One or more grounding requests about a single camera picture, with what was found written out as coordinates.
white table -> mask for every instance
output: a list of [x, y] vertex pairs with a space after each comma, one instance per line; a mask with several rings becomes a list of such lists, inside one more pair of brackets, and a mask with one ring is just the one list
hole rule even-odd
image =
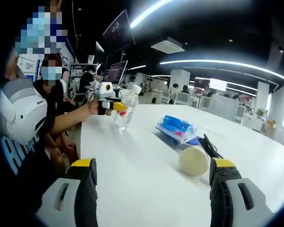
[[209, 173], [189, 179], [178, 172], [178, 153], [155, 129], [165, 114], [195, 122], [242, 177], [262, 190], [273, 212], [283, 205], [283, 145], [189, 106], [139, 105], [123, 133], [114, 117], [91, 116], [82, 124], [81, 158], [97, 160], [99, 226], [210, 226]]

wall-mounted screen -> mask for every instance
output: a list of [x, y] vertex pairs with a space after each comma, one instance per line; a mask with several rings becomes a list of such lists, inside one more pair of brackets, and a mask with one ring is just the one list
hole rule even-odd
[[210, 78], [209, 88], [226, 91], [227, 82], [220, 79]]

ceiling light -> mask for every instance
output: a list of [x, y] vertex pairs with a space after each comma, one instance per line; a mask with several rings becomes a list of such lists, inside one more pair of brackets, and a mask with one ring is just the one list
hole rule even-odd
[[100, 44], [99, 44], [97, 41], [96, 41], [96, 46], [97, 46], [102, 52], [104, 52], [102, 46], [100, 46]]
[[171, 75], [154, 75], [152, 77], [171, 77]]
[[207, 79], [207, 80], [210, 80], [210, 78], [203, 78], [203, 77], [195, 77], [195, 79]]
[[161, 0], [154, 4], [153, 6], [149, 7], [147, 10], [145, 10], [142, 14], [140, 14], [132, 23], [131, 28], [136, 27], [143, 19], [145, 19], [149, 14], [156, 11], [161, 6], [164, 6], [166, 3], [169, 3], [172, 0]]
[[252, 93], [248, 93], [248, 92], [246, 92], [246, 91], [241, 91], [241, 90], [234, 89], [234, 88], [230, 88], [230, 87], [227, 87], [226, 89], [228, 89], [228, 90], [233, 90], [233, 91], [238, 91], [238, 92], [244, 93], [244, 94], [246, 94], [246, 95], [250, 95], [250, 96], [253, 96], [253, 97], [257, 97], [256, 95], [254, 95], [254, 94], [252, 94]]
[[144, 67], [146, 67], [146, 65], [142, 65], [142, 66], [138, 66], [138, 67], [133, 67], [133, 68], [131, 68], [131, 69], [129, 69], [129, 70], [135, 70], [135, 69], [144, 68]]
[[284, 79], [284, 76], [276, 73], [276, 72], [272, 72], [270, 70], [266, 70], [264, 68], [260, 68], [254, 65], [248, 65], [248, 64], [244, 64], [244, 63], [239, 63], [239, 62], [232, 62], [232, 61], [221, 61], [221, 60], [178, 60], [178, 61], [166, 61], [166, 62], [161, 62], [160, 65], [164, 65], [164, 64], [172, 64], [172, 63], [183, 63], [183, 62], [209, 62], [209, 63], [221, 63], [221, 64], [229, 64], [229, 65], [239, 65], [239, 66], [243, 66], [243, 67], [247, 67], [247, 68], [252, 68], [252, 69], [256, 69], [256, 70], [260, 70], [263, 72], [267, 72], [270, 73], [272, 75], [275, 75], [281, 79]]
[[248, 87], [248, 86], [245, 86], [245, 85], [236, 84], [236, 83], [232, 83], [232, 82], [227, 82], [227, 83], [228, 83], [228, 84], [232, 84], [232, 85], [236, 85], [236, 86], [240, 86], [240, 87], [245, 87], [245, 88], [248, 88], [248, 89], [257, 91], [257, 89], [256, 89], [256, 88], [253, 88], [253, 87]]
[[[195, 77], [195, 79], [206, 79], [206, 80], [210, 80], [209, 78], [203, 78], [203, 77]], [[242, 85], [242, 84], [236, 84], [236, 83], [227, 82], [227, 81], [226, 81], [226, 83], [228, 83], [228, 84], [232, 84], [232, 85], [236, 85], [236, 86], [239, 86], [239, 87], [245, 87], [245, 88], [248, 88], [248, 89], [251, 89], [251, 90], [257, 91], [257, 89], [256, 89], [256, 88], [248, 87], [248, 86], [245, 86], [245, 85]]]

dark hair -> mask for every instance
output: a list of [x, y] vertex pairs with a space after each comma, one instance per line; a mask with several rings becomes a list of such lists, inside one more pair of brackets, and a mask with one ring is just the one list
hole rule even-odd
[[86, 67], [86, 71], [88, 72], [90, 70], [93, 71], [93, 67], [89, 65], [88, 67]]
[[61, 55], [59, 53], [47, 53], [44, 55], [41, 67], [48, 67], [48, 61], [55, 60], [58, 66], [62, 67]]

